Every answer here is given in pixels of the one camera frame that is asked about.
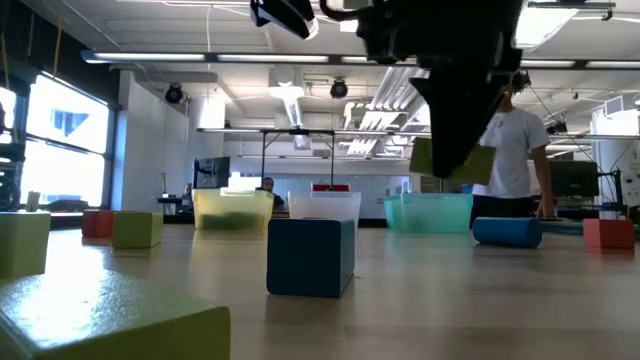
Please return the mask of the teal plastic bin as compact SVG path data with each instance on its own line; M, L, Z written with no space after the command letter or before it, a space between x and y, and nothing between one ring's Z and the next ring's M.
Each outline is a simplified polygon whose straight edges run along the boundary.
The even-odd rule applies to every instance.
M412 234L463 234L473 197L464 193L404 193L384 199L387 225Z

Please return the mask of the clear plastic bin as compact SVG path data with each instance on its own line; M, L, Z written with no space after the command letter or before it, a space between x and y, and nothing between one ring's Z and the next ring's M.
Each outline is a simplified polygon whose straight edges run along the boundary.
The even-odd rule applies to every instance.
M287 196L293 219L351 219L358 227L361 194L359 192L292 192Z

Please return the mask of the yellow plastic bin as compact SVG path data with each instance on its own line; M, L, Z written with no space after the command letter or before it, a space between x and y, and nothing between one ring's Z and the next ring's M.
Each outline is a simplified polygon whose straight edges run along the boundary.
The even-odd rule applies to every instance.
M198 230L263 233L273 212L274 196L262 190L195 189L192 195Z

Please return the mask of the blue cylinder block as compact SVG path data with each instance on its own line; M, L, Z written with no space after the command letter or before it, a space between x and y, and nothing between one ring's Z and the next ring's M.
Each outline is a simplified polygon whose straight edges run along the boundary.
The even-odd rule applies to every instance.
M534 218L479 217L472 234L483 245L535 249L542 241L541 225Z

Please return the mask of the black computer monitor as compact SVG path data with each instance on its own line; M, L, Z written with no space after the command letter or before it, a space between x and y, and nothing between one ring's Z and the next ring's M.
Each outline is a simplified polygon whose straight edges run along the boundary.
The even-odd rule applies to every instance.
M595 162L550 160L552 193L558 197L599 195L598 166Z

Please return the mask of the large bright window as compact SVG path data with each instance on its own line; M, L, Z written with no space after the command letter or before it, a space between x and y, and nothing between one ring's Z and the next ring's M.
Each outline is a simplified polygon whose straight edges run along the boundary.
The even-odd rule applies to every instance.
M110 119L106 102L47 73L37 76L28 100L21 200L35 192L41 204L101 205Z

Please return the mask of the green rectangular block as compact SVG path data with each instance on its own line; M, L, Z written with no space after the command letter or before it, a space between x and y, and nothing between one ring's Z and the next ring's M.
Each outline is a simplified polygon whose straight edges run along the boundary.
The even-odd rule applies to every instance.
M112 246L116 249L146 249L162 239L163 215L147 212L116 212Z

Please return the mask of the long ceiling light rail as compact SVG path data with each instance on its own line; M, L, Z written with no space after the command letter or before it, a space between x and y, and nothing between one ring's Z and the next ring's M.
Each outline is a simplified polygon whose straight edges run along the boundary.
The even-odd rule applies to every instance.
M330 66L379 66L362 55L337 54L272 54L272 53L162 53L162 52L101 52L83 50L81 58L89 64L129 63L231 63L231 64L296 64ZM640 71L640 60L604 59L544 59L524 58L524 69L577 71Z

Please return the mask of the black metal stand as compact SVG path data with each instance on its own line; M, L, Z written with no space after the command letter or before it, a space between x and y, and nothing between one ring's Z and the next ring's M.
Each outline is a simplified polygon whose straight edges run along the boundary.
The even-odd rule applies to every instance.
M336 132L334 130L322 130L322 129L303 129L300 127L289 129L260 129L262 134L262 146L261 146L261 179L265 177L265 163L266 163L266 149L269 147L267 143L267 135L274 133L277 136L280 134L288 134L292 136L310 136L310 135L327 135L331 137L332 142L328 145L330 149L330 184L334 185L335 175L335 145L336 145Z

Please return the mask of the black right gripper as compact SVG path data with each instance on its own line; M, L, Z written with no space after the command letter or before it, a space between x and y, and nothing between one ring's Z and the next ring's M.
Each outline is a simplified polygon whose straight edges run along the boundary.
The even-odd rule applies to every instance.
M412 172L448 179L476 150L510 83L507 71L522 58L515 45L522 6L522 0L375 0L358 11L357 36L370 61L462 67L409 80L429 108L431 126L429 139L414 142Z

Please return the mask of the ceiling light panel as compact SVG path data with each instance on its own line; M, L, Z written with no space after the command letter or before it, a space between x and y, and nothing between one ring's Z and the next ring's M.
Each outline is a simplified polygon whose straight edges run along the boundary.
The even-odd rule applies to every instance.
M516 47L525 51L540 47L578 12L578 8L560 0L523 0L515 33Z

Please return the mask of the green arch block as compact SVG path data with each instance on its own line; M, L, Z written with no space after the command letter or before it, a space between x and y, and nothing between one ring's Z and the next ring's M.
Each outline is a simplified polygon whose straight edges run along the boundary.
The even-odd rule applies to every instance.
M476 145L461 165L455 165L452 173L445 177L460 184L488 185L495 161L496 149ZM435 176L433 170L432 140L416 138L409 163L412 173Z

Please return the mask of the blue arch block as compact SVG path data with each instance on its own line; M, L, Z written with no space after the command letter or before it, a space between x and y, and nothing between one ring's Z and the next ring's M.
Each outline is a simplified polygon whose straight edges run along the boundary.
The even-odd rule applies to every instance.
M351 219L274 219L268 225L266 288L274 295L339 298L355 270Z

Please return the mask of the large green block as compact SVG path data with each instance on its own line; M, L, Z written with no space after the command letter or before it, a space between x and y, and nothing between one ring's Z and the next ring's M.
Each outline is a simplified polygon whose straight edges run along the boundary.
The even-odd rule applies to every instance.
M0 280L0 360L230 360L228 307L108 270Z

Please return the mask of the white ceiling ducts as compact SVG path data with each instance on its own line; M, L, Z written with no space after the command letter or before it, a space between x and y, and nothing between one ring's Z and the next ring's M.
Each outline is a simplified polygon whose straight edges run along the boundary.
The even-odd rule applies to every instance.
M350 101L344 108L340 147L349 157L403 157L414 140L403 132L424 132L430 125L428 107L409 83L428 73L390 67L370 100Z

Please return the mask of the small red cube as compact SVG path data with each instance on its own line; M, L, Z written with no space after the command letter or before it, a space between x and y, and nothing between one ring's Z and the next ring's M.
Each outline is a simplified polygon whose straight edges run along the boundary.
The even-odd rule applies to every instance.
M633 250L634 226L630 220L585 219L583 238L590 248Z

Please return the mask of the red arch block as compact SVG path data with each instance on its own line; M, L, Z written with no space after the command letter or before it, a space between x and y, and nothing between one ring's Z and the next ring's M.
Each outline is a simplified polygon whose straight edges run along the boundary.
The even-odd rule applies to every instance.
M85 210L82 216L82 235L89 238L111 237L114 215L112 210Z

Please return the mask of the small green cube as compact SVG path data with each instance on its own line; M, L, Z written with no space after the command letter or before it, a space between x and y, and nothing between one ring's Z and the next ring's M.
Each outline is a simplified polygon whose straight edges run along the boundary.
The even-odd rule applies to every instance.
M0 279L45 272L51 214L0 212Z

